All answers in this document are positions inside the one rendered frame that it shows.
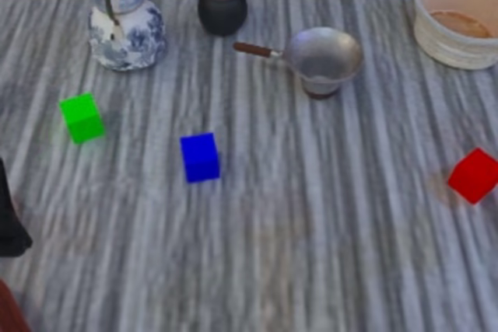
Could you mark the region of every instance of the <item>wooden table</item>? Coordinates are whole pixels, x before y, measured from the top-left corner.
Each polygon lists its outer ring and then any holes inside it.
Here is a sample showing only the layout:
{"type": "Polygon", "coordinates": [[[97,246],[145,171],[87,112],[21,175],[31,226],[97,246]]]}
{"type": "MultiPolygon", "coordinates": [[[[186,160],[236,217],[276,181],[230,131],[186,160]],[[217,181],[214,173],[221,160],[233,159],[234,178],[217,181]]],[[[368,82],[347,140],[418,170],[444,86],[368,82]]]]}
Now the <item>wooden table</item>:
{"type": "Polygon", "coordinates": [[[0,155],[35,242],[0,275],[33,331],[498,330],[498,196],[445,184],[498,156],[497,68],[428,58],[412,0],[248,0],[226,39],[155,1],[168,56],[118,74],[90,58],[91,0],[0,0],[0,155]],[[311,26],[363,43],[330,100],[231,48],[311,26]],[[58,102],[84,92],[107,135],[77,146],[58,102]],[[223,177],[187,185],[179,137],[204,131],[223,177]]]}

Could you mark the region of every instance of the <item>metal saucepan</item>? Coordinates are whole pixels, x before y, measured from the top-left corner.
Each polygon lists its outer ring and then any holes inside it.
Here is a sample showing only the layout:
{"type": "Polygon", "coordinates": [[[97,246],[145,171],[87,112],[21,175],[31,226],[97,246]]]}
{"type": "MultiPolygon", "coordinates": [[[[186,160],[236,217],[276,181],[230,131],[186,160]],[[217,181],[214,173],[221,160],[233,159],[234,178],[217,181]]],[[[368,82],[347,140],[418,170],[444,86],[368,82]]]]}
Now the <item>metal saucepan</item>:
{"type": "Polygon", "coordinates": [[[350,80],[363,62],[359,43],[347,33],[314,27],[295,34],[284,51],[236,42],[239,52],[264,58],[281,58],[302,79],[304,91],[314,99],[332,96],[350,80]]]}

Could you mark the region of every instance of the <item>floral pattern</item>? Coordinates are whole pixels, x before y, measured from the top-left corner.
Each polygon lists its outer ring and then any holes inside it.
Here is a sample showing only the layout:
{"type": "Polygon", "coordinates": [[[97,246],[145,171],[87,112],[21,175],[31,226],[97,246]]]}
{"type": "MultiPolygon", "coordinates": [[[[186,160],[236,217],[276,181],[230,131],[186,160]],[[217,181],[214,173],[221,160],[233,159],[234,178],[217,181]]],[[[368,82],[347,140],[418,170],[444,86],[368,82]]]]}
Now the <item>floral pattern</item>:
{"type": "Polygon", "coordinates": [[[144,0],[142,6],[125,15],[128,18],[123,23],[122,40],[110,38],[113,25],[103,16],[96,8],[89,14],[89,43],[93,57],[106,68],[117,71],[146,68],[167,52],[163,17],[150,0],[144,0]]]}

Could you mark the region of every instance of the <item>blue and white teapot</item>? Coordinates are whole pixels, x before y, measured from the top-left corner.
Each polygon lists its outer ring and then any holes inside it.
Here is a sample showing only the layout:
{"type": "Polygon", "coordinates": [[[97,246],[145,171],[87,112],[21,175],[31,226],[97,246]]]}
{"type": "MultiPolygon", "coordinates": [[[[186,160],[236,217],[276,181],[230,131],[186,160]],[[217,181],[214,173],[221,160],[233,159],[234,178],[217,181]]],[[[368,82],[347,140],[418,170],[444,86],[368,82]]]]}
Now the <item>blue and white teapot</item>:
{"type": "Polygon", "coordinates": [[[116,71],[147,68],[167,52],[160,10],[151,0],[94,0],[89,14],[92,56],[116,71]]]}

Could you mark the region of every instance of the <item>white basket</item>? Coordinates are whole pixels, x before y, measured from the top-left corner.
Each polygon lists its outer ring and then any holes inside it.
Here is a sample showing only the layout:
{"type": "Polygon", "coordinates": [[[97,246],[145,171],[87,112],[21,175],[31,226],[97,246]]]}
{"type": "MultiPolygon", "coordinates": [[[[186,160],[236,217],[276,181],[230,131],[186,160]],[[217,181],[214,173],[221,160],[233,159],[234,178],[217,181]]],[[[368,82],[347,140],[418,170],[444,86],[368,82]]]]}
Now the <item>white basket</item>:
{"type": "Polygon", "coordinates": [[[415,0],[415,38],[420,47],[443,64],[483,69],[498,62],[498,0],[415,0]],[[439,23],[435,12],[455,12],[476,20],[489,36],[470,37],[439,23]]]}

